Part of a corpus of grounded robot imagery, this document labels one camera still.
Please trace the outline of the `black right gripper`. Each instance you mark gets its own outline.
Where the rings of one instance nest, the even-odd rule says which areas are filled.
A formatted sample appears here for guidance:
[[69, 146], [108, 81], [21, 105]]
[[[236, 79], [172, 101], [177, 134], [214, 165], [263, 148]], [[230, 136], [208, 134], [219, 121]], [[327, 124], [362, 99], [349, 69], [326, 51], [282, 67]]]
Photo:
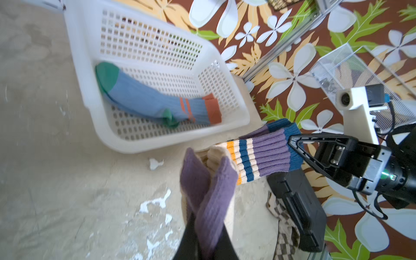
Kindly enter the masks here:
[[[304, 144], [320, 143], [315, 154], [308, 153]], [[304, 160], [302, 169], [313, 187], [317, 180], [326, 179], [349, 190], [371, 195], [387, 165], [391, 150], [386, 146], [360, 142], [344, 134], [300, 134], [289, 137], [288, 145]]]

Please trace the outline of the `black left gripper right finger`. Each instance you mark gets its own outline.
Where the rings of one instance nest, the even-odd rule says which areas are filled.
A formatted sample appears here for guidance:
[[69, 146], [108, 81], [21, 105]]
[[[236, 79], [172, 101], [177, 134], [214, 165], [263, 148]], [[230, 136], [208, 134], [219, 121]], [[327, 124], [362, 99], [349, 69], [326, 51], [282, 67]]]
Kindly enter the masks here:
[[213, 253], [213, 260], [239, 260], [225, 225]]

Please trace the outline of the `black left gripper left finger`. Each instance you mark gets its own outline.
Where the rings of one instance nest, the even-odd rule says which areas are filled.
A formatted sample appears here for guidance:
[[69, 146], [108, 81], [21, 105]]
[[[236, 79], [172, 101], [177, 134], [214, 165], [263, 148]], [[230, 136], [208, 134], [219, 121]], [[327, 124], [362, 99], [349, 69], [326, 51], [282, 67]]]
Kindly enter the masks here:
[[186, 228], [173, 260], [197, 260], [198, 238], [195, 233], [195, 216], [192, 213], [186, 224]]

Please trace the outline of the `blue sock orange cuff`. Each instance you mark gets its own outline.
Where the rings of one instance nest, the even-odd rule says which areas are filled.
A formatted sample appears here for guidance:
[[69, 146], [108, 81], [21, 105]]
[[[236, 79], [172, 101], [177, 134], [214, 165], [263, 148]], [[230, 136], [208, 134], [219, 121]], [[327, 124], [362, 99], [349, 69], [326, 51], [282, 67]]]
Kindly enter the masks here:
[[129, 114], [171, 129], [186, 120], [200, 125], [222, 122], [219, 102], [213, 94], [194, 99], [169, 96], [133, 79], [109, 62], [97, 64], [95, 76], [103, 96]]

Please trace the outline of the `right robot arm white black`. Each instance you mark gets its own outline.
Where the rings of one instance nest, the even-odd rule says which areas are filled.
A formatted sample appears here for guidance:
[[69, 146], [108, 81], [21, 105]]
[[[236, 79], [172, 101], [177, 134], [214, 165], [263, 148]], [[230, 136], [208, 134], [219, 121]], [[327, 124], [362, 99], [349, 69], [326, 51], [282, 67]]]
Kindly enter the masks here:
[[377, 192], [395, 208], [416, 202], [416, 126], [400, 126], [386, 145], [344, 134], [292, 135], [289, 146], [316, 172], [353, 192]]

